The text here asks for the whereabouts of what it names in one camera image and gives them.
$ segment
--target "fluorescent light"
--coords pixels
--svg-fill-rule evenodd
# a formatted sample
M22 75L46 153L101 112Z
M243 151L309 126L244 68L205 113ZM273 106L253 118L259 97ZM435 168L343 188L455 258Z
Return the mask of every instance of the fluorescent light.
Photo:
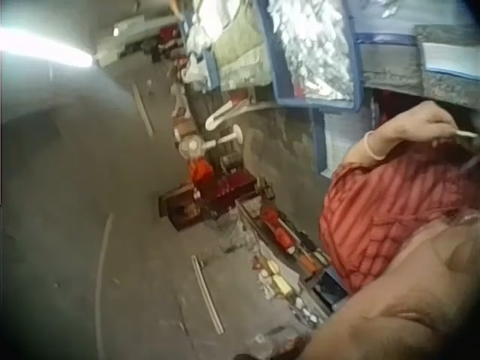
M13 28L0 28L0 50L80 68L93 62L92 56L80 49Z

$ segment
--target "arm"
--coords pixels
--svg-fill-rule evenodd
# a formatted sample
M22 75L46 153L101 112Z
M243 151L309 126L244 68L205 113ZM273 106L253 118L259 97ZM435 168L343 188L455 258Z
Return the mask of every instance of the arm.
M395 146L402 142L400 131L395 122L387 121L367 137L357 142L345 155L342 164L354 163L366 167L375 166L378 161L371 157L368 147L378 157L386 156Z
M370 151L379 158L385 157L396 145L403 141L429 142L455 135L458 130L455 120L433 101L425 101L418 106L395 116L367 139L361 139L345 155L342 164L354 163L374 167L375 160Z
M181 21L183 21L183 15L180 12L178 0L171 0L170 1L170 9Z

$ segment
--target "white bangle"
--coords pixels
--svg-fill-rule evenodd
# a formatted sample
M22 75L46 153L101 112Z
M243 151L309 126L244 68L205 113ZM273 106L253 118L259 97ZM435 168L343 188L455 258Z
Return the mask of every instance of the white bangle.
M367 153L370 155L371 158L373 158L376 161L382 161L385 159L386 155L383 156L377 156L374 154L374 152L370 149L370 146L368 145L368 137L373 133L373 131L368 131L365 136L363 136L363 143L365 145L365 150L367 150Z

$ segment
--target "table fan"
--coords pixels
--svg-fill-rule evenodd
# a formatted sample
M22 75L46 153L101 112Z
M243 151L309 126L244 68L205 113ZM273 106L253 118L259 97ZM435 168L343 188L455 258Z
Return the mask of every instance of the table fan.
M186 136L181 140L178 150L183 158L186 160L192 160L201 158L207 150L214 148L217 145L228 143L233 140L237 140L239 144L243 143L242 129L237 124L233 125L233 132L231 134L221 137L220 139L204 141L202 137L196 134Z

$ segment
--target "red striped garment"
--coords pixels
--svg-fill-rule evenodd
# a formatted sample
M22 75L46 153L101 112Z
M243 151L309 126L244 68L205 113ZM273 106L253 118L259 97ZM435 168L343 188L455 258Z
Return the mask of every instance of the red striped garment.
M373 169L354 163L337 169L319 230L349 292L378 278L421 226L479 208L478 178L458 171L465 155L452 144L403 144Z

